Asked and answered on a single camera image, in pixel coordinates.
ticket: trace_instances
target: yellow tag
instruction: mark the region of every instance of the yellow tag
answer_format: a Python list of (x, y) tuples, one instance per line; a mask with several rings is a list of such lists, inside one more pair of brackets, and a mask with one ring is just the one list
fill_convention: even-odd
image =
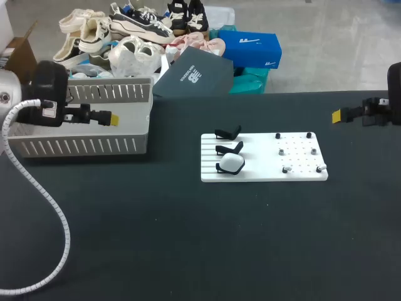
[(114, 125), (115, 127), (118, 126), (120, 118), (117, 115), (112, 114), (112, 119), (110, 121), (110, 125)]
[(331, 115), (331, 121), (336, 124), (341, 121), (341, 110), (338, 110)]

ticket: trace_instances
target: pink sneaker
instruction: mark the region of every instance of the pink sneaker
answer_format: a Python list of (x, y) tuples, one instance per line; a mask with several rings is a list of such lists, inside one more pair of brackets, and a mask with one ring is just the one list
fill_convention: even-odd
[(210, 41), (194, 41), (190, 46), (218, 56), (222, 56), (226, 50), (225, 42), (219, 38)]
[(203, 40), (203, 34), (196, 32), (185, 34), (183, 36), (179, 36), (171, 42), (171, 44), (166, 46), (166, 53), (171, 53), (174, 55), (174, 60), (176, 60), (180, 54), (193, 42)]

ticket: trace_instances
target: cardboard box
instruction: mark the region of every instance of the cardboard box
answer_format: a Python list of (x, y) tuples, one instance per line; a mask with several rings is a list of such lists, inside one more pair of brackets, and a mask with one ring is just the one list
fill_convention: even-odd
[(7, 46), (8, 48), (14, 48), (14, 51), (9, 57), (4, 69), (14, 72), (22, 85), (31, 81), (31, 75), (37, 65), (35, 55), (28, 41), (36, 23), (37, 22), (29, 28), (23, 38), (14, 38)]
[(274, 33), (247, 33), (220, 30), (219, 38), (226, 43), (224, 58), (232, 60), (234, 67), (277, 69), (281, 47)]
[(232, 61), (193, 47), (154, 85), (157, 97), (190, 97), (224, 95), (234, 82)]

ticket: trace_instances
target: metal basket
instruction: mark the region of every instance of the metal basket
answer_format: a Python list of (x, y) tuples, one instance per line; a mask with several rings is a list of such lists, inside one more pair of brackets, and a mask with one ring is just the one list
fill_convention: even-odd
[(69, 80), (69, 106), (89, 103), (91, 110), (109, 110), (120, 117), (117, 127), (97, 122), (42, 127), (14, 123), (9, 143), (23, 157), (103, 156), (147, 151), (151, 78), (90, 78)]

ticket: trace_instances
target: black clip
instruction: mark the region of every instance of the black clip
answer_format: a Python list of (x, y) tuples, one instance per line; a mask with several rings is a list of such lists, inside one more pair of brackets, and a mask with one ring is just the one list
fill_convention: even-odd
[(216, 139), (228, 139), (233, 141), (238, 137), (241, 130), (242, 130), (241, 126), (238, 125), (235, 131), (232, 133), (226, 132), (225, 130), (214, 130), (214, 134), (216, 135)]
[(239, 172), (243, 169), (243, 167), (245, 166), (245, 160), (244, 163), (239, 167), (239, 169), (237, 171), (231, 172), (231, 171), (225, 171), (220, 167), (219, 163), (216, 163), (216, 169), (217, 169), (217, 173), (218, 174), (232, 174), (234, 176), (236, 176), (237, 174), (239, 174)]
[(223, 156), (223, 155), (225, 155), (225, 154), (227, 154), (229, 152), (231, 154), (238, 155), (243, 147), (244, 147), (244, 143), (242, 141), (238, 142), (238, 144), (235, 147), (235, 149), (230, 149), (230, 148), (225, 147), (225, 146), (216, 145), (216, 152), (217, 152), (218, 156)]

